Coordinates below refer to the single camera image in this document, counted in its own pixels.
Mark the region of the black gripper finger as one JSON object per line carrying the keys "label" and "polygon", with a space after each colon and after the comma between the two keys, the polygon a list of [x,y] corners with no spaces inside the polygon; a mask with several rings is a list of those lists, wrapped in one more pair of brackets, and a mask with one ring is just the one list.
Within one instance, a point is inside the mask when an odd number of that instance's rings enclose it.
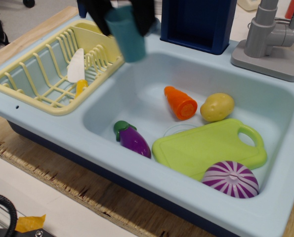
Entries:
{"label": "black gripper finger", "polygon": [[130,0],[133,16],[141,36],[149,33],[155,22],[155,5],[153,0]]}
{"label": "black gripper finger", "polygon": [[104,17],[113,8],[111,2],[109,0],[84,0],[84,5],[100,31],[106,36],[110,35],[111,33]]}

